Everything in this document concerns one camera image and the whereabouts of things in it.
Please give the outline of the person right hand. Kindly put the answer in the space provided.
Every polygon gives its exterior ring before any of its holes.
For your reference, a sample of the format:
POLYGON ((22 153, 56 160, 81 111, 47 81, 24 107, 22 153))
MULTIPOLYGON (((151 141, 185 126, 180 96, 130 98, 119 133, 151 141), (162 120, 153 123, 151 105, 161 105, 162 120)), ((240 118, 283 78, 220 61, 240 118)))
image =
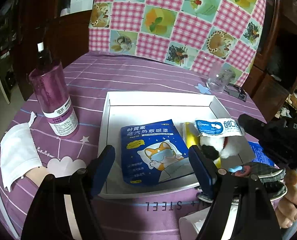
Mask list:
POLYGON ((297 221, 297 172, 287 170, 285 176, 287 194, 280 199, 275 214, 280 228, 290 228, 297 221))

